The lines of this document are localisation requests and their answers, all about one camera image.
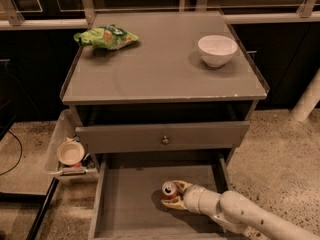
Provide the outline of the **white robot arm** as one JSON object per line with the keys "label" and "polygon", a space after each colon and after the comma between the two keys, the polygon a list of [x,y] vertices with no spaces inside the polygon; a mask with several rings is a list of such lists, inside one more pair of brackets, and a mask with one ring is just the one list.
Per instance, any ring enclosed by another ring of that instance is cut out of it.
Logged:
{"label": "white robot arm", "polygon": [[320,240],[318,235],[260,208],[235,191],[219,194],[182,180],[166,181],[161,191],[165,207],[206,215],[233,233],[252,227],[270,240]]}

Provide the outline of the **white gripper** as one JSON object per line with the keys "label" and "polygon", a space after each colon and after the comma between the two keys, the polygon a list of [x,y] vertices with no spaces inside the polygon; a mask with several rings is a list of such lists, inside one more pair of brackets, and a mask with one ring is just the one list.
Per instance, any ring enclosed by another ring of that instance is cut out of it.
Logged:
{"label": "white gripper", "polygon": [[162,199],[161,203],[170,209],[188,210],[196,214],[211,215],[214,207],[214,193],[198,185],[192,185],[183,180],[174,180],[183,200],[175,197],[170,200]]}

